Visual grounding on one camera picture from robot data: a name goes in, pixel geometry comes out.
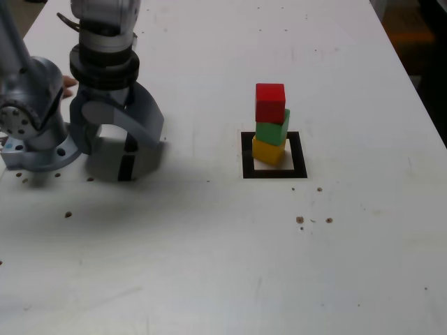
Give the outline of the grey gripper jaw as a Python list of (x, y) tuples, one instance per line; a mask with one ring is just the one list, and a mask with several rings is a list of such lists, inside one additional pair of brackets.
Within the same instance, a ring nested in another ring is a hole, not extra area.
[(134, 83), (134, 102), (122, 107), (101, 101), (88, 101), (82, 114), (92, 124), (113, 125), (125, 130), (138, 144), (155, 147), (161, 139), (164, 117), (152, 95), (139, 83)]
[(91, 155), (95, 139), (101, 132), (101, 126), (87, 121), (82, 114), (84, 104), (89, 101), (84, 92), (78, 93), (70, 104), (70, 133), (78, 149)]

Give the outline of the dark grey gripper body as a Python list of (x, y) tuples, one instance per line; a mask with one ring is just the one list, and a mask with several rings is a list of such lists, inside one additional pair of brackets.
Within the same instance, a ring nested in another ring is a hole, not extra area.
[(77, 95), (83, 97), (86, 101), (101, 101), (122, 107), (131, 105), (134, 102), (133, 87), (110, 91), (94, 89), (84, 84), (79, 84)]

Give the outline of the person's hand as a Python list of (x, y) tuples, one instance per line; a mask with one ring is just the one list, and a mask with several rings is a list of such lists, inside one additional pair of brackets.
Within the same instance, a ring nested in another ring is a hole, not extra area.
[(73, 95), (72, 88), (78, 85), (78, 81), (67, 75), (63, 76), (63, 98), (69, 98)]

